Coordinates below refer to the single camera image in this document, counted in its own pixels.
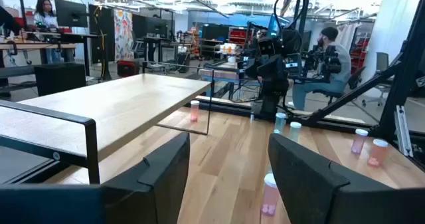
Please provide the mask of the blue work table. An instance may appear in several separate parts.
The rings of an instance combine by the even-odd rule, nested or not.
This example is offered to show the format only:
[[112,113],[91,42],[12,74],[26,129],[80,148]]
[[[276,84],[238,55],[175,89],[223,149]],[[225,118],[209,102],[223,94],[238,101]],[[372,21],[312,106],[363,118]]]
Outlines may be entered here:
[[201,80],[213,84],[213,87],[205,92],[206,96],[245,102],[256,99],[260,93],[260,83],[245,74],[245,67],[242,64],[230,62],[205,63],[199,69],[198,75]]

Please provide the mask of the red storage rack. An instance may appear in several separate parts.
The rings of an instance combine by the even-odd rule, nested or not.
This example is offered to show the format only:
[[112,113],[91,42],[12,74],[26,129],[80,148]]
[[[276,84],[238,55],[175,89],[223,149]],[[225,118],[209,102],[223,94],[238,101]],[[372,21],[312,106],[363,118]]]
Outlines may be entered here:
[[368,51],[371,33],[356,32],[351,43],[351,74],[363,68]]
[[228,30],[228,42],[244,47],[246,43],[247,29],[244,27],[230,27]]

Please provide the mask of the pink medicine bottle white cap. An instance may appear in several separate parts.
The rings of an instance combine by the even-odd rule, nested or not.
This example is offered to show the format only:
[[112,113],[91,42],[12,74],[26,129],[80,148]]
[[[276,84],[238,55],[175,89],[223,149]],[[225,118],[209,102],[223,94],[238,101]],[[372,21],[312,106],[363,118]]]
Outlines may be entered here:
[[357,155],[361,154],[365,140],[367,139],[368,135],[369,135],[369,132],[366,130],[363,130],[363,129],[355,130],[355,138],[351,146],[351,152],[353,154],[357,154]]
[[261,212],[265,215],[274,216],[280,194],[273,173],[268,173],[264,177],[264,194],[261,205]]

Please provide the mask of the floral patterned cloth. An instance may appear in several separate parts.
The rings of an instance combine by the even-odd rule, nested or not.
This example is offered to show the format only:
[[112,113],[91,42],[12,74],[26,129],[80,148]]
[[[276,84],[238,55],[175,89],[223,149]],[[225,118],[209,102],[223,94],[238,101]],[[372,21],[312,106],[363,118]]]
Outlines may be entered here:
[[115,61],[133,60],[133,22],[132,14],[114,9]]

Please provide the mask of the wooden office desk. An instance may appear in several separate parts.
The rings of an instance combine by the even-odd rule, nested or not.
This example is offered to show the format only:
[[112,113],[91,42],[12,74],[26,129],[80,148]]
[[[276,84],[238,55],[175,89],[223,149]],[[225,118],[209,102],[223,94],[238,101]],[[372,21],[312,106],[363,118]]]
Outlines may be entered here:
[[42,42],[42,41],[24,41],[23,39],[5,39],[0,42],[0,50],[13,50],[12,54],[16,55],[18,50],[34,50],[34,49],[74,49],[76,44],[84,45],[84,66],[86,76],[90,75],[89,57],[88,57],[88,39],[98,39],[100,35],[83,35],[78,33],[41,33],[29,32],[33,35],[52,36],[57,41]]

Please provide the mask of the black computer monitor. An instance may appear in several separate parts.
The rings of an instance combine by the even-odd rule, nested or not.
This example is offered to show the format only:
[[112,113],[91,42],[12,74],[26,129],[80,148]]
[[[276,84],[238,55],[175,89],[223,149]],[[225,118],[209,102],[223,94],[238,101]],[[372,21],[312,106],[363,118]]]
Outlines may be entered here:
[[132,15],[132,35],[133,40],[143,37],[167,38],[168,22],[158,17],[144,17]]
[[66,0],[54,0],[56,19],[62,27],[88,27],[88,12],[85,4]]

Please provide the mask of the teal medicine bottle white cap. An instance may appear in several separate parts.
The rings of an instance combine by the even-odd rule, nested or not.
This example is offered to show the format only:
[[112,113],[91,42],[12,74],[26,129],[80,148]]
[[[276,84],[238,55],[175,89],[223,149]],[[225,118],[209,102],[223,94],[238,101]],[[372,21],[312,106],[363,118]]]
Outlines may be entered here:
[[299,122],[290,123],[290,139],[299,142],[299,134],[301,132],[302,125]]
[[283,134],[284,128],[286,126],[287,116],[283,112],[276,113],[276,119],[274,124],[274,133],[275,134]]

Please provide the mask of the red bag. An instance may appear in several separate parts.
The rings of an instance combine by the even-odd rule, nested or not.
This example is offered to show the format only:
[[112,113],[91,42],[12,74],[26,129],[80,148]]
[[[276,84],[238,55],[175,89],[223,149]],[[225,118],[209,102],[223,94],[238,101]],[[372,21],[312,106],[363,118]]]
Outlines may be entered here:
[[117,74],[119,77],[128,77],[139,74],[139,67],[134,61],[119,60],[117,62]]

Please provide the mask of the silver aluminium bracket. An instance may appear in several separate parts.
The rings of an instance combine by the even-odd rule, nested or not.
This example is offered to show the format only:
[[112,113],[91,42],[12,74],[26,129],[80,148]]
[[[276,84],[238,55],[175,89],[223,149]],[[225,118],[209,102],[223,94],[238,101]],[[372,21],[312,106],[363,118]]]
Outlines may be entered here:
[[412,144],[404,106],[396,105],[394,123],[398,140],[398,149],[406,157],[413,157]]

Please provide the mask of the person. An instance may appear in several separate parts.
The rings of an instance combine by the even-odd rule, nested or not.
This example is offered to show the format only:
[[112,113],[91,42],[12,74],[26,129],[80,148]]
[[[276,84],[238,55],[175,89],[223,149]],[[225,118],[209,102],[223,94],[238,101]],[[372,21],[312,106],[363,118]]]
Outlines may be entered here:
[[[57,18],[52,10],[50,0],[37,0],[34,21],[35,25],[41,25],[48,29],[58,28]],[[45,51],[46,61],[48,64],[61,61],[61,53],[56,52],[54,49],[46,49]]]
[[305,97],[308,93],[313,92],[314,90],[322,90],[339,94],[343,93],[351,75],[351,57],[349,51],[345,47],[334,43],[338,34],[339,31],[334,27],[326,27],[322,29],[319,37],[317,38],[317,45],[323,50],[327,50],[332,46],[335,47],[337,58],[341,65],[341,71],[336,74],[331,74],[329,83],[307,82],[304,84],[294,84],[292,88],[292,98],[294,107],[297,110],[304,110]]

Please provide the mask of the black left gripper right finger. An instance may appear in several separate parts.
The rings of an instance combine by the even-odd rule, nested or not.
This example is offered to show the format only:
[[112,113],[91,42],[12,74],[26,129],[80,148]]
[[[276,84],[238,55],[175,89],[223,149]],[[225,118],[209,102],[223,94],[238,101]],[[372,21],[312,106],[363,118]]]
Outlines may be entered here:
[[394,189],[280,134],[268,154],[291,224],[425,224],[425,187]]

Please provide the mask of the red medicine bottle white cap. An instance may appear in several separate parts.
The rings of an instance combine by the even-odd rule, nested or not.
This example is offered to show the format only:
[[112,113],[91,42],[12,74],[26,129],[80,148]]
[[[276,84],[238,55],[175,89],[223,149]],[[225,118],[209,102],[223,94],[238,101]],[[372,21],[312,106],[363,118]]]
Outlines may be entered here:
[[386,155],[387,148],[388,142],[381,139],[374,139],[369,152],[368,164],[375,167],[380,166]]
[[198,120],[199,117],[199,105],[200,102],[198,100],[192,100],[190,102],[191,104],[191,115],[190,115],[190,119],[192,122],[196,122]]

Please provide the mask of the wooden shelf black metal frame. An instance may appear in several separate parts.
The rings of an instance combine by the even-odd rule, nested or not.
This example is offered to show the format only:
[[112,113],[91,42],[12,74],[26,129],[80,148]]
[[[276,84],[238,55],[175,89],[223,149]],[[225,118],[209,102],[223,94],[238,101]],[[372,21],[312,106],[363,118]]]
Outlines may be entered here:
[[0,100],[0,146],[88,170],[212,87],[143,73],[21,102]]

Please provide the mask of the tall black panel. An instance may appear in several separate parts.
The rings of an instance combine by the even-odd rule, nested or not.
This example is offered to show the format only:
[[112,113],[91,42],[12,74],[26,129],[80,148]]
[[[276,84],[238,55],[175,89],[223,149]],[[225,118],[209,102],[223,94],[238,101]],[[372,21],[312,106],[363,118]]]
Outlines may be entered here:
[[109,63],[115,61],[114,11],[97,5],[89,5],[89,30],[95,35],[90,43],[91,61],[100,65],[99,77],[102,81],[111,80]]

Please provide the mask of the black office chair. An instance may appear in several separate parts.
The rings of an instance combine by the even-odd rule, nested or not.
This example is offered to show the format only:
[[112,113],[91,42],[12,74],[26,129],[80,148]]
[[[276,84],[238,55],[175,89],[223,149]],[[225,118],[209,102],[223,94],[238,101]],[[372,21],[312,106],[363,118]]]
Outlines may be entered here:
[[[347,84],[351,90],[354,90],[359,83],[361,82],[361,74],[364,71],[364,67],[358,69],[354,74],[351,75],[350,79],[348,80]],[[313,93],[320,93],[325,95],[326,97],[329,97],[328,104],[331,104],[333,102],[333,99],[340,98],[344,95],[344,93],[338,93],[338,92],[330,92],[326,90],[314,90]]]

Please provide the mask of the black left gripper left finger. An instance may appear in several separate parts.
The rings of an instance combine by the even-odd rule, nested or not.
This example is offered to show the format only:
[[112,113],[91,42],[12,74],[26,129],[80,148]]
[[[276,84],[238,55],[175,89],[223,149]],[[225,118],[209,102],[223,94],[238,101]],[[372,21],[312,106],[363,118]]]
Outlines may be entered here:
[[181,132],[102,184],[0,185],[0,224],[176,224],[189,157]]

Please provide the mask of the grey office chair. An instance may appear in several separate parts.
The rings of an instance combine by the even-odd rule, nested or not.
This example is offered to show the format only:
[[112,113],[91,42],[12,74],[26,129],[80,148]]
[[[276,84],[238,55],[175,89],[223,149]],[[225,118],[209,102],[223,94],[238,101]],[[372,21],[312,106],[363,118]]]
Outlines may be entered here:
[[[387,53],[377,52],[376,58],[377,58],[377,70],[375,74],[378,75],[378,74],[381,74],[383,71],[385,71],[389,67],[389,56]],[[382,106],[384,101],[386,100],[383,95],[385,92],[388,92],[390,90],[391,85],[387,83],[380,83],[376,85],[375,88],[377,88],[381,92],[381,95],[378,98],[372,98],[368,100],[363,99],[361,102],[361,105],[363,108],[366,107],[367,103],[371,103],[371,102],[376,102],[377,106]]]

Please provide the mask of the black cabinet box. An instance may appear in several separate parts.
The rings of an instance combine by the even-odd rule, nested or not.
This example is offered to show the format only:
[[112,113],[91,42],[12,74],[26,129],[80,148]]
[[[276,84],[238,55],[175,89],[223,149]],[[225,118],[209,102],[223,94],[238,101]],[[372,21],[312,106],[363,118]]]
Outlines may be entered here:
[[39,96],[86,86],[83,64],[62,63],[34,67]]

